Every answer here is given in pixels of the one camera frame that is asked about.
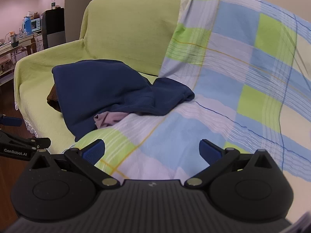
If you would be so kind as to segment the pink garment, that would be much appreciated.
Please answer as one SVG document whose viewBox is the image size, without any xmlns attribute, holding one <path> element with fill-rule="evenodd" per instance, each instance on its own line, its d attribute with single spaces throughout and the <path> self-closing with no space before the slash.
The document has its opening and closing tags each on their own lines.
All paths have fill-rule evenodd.
<svg viewBox="0 0 311 233">
<path fill-rule="evenodd" d="M 105 111 L 103 113 L 95 115 L 94 122 L 98 129 L 105 128 L 117 124 L 119 121 L 127 117 L 127 115 L 129 114 L 125 112 Z"/>
</svg>

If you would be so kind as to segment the green covered sofa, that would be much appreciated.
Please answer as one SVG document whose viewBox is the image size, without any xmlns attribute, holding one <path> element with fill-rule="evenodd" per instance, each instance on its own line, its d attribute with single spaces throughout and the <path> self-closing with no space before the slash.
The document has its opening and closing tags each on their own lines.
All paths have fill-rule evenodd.
<svg viewBox="0 0 311 233">
<path fill-rule="evenodd" d="M 48 106 L 52 68 L 86 59 L 122 61 L 153 82 L 176 27 L 180 0 L 92 0 L 77 41 L 20 59 L 14 72 L 15 107 L 27 129 L 50 138 L 49 151 L 74 144 L 60 113 Z"/>
</svg>

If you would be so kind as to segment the navy blue garment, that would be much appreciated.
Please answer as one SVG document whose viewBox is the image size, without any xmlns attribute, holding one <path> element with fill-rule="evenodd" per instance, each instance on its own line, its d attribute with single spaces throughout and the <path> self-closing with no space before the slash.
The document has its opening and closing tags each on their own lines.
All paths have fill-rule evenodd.
<svg viewBox="0 0 311 233">
<path fill-rule="evenodd" d="M 78 141 L 95 129 L 94 117 L 104 112 L 164 116 L 194 92 L 173 79 L 153 83 L 123 62 L 85 60 L 52 69 L 58 103 L 68 130 Z"/>
</svg>

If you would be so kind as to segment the bottle on refrigerator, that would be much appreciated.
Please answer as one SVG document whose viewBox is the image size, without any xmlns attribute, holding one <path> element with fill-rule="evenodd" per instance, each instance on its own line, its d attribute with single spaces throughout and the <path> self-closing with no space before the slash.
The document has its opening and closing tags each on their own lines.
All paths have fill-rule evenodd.
<svg viewBox="0 0 311 233">
<path fill-rule="evenodd" d="M 54 10 L 56 8 L 55 0 L 51 0 L 51 9 Z"/>
</svg>

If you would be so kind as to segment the plaid bed sheet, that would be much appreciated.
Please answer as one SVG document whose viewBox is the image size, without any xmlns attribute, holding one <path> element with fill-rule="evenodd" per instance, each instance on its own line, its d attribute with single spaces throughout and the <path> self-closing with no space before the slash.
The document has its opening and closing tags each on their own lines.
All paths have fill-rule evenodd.
<svg viewBox="0 0 311 233">
<path fill-rule="evenodd" d="M 194 100 L 163 117 L 128 115 L 102 139 L 97 167 L 118 179 L 181 179 L 207 163 L 199 142 L 266 149 L 288 178 L 310 181 L 310 23 L 263 0 L 181 0 L 160 76 Z"/>
</svg>

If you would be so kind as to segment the cluttered wooden table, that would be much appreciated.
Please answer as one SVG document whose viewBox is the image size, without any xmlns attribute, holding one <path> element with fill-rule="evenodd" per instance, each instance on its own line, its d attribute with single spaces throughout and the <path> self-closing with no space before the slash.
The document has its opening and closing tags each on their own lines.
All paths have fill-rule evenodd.
<svg viewBox="0 0 311 233">
<path fill-rule="evenodd" d="M 35 52 L 43 49 L 43 38 L 41 33 L 34 33 L 19 39 L 19 44 L 12 47 L 8 42 L 1 46 L 1 86 L 14 78 L 16 63 Z"/>
</svg>

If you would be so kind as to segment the black refrigerator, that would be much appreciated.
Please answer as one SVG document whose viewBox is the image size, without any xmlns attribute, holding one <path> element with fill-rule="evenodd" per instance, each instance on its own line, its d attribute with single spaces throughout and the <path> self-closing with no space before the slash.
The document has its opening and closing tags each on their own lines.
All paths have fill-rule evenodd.
<svg viewBox="0 0 311 233">
<path fill-rule="evenodd" d="M 46 10 L 42 13 L 41 23 L 44 49 L 66 43 L 64 8 Z"/>
</svg>

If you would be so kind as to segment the brown garment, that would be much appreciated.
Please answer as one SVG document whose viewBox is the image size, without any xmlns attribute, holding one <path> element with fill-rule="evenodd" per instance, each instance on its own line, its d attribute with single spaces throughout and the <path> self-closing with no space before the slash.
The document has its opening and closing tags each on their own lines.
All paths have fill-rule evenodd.
<svg viewBox="0 0 311 233">
<path fill-rule="evenodd" d="M 59 101 L 58 101 L 58 96 L 57 96 L 57 91 L 56 91 L 56 86 L 53 85 L 50 93 L 47 96 L 47 104 L 51 106 L 54 110 L 58 112 L 62 112 L 61 108 L 59 106 Z"/>
</svg>

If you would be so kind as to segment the white microwave oven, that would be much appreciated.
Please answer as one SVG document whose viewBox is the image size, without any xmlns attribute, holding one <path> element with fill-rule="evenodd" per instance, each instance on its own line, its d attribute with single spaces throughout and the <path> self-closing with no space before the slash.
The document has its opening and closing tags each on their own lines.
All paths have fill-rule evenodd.
<svg viewBox="0 0 311 233">
<path fill-rule="evenodd" d="M 31 25 L 32 25 L 32 34 L 35 32 L 38 32 L 41 30 L 41 20 L 40 18 L 36 18 L 36 19 L 31 19 Z"/>
</svg>

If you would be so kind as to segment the blue water jug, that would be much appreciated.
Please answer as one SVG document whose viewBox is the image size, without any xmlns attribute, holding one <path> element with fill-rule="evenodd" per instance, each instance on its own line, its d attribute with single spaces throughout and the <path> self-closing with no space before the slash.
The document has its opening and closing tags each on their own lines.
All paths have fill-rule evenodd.
<svg viewBox="0 0 311 233">
<path fill-rule="evenodd" d="M 30 17 L 28 17 L 28 16 L 24 17 L 23 28 L 24 28 L 24 33 L 26 35 L 32 34 L 32 25 L 31 25 L 31 18 Z"/>
</svg>

